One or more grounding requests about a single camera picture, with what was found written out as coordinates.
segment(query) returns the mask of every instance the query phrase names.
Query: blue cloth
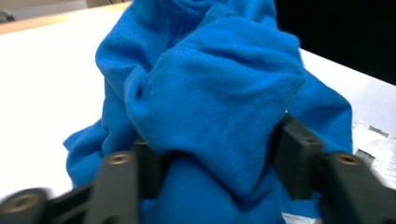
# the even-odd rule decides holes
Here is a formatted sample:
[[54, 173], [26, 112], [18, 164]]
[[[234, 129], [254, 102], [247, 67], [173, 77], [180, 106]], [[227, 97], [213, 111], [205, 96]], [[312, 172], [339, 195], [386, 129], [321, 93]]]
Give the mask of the blue cloth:
[[179, 155], [142, 223], [283, 223], [292, 203], [266, 162], [286, 110], [326, 143], [351, 150], [348, 102], [303, 67], [299, 41], [276, 26], [270, 0], [135, 0], [96, 54], [105, 77], [103, 115], [72, 134], [75, 187], [102, 158], [138, 135]]

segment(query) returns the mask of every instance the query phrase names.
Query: crumpled cloth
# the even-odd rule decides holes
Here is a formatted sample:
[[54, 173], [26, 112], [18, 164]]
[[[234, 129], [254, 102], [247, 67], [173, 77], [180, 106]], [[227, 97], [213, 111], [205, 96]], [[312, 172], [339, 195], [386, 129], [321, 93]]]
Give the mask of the crumpled cloth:
[[96, 62], [103, 114], [64, 142], [67, 171], [75, 187], [93, 181], [102, 158], [138, 135], [177, 155], [142, 223], [284, 223], [283, 208], [316, 216], [310, 201], [290, 201], [266, 161], [285, 111], [327, 151], [352, 149], [349, 103], [304, 69], [273, 1], [135, 0]]

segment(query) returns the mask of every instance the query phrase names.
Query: white surface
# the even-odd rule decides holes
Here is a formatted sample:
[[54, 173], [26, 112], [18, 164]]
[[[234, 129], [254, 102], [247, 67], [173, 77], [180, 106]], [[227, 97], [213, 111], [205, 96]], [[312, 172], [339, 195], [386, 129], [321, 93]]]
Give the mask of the white surface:
[[[71, 189], [63, 140], [100, 118], [94, 54], [120, 12], [0, 35], [0, 199], [33, 187]], [[306, 68], [344, 94], [354, 116], [396, 133], [396, 87], [302, 51]]]

